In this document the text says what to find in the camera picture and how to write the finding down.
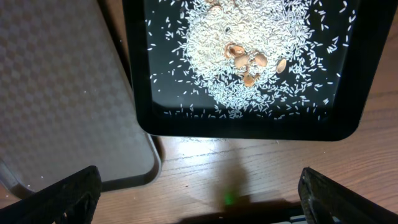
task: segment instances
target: gray textured lid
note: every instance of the gray textured lid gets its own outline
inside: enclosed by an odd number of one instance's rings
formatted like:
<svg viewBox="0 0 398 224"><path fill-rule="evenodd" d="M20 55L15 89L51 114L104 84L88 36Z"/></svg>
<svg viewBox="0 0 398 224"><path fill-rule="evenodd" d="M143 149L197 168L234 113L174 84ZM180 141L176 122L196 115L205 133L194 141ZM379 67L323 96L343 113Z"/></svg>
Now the gray textured lid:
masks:
<svg viewBox="0 0 398 224"><path fill-rule="evenodd" d="M89 165L103 181L148 173L133 105L95 0L0 0L0 157L22 185Z"/></svg>

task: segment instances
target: wooden floor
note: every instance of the wooden floor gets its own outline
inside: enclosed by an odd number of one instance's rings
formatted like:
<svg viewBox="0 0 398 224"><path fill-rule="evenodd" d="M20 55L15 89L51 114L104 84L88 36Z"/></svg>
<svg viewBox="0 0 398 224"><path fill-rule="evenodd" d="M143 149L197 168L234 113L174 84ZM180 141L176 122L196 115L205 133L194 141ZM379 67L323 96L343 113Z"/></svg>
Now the wooden floor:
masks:
<svg viewBox="0 0 398 224"><path fill-rule="evenodd" d="M121 0L108 0L121 44ZM312 167L398 213L398 17L394 19L358 130L339 142L161 138L155 183L102 194L93 223L171 223L223 209L226 192L245 203L298 202L302 169ZM0 206L16 201L0 189Z"/></svg>

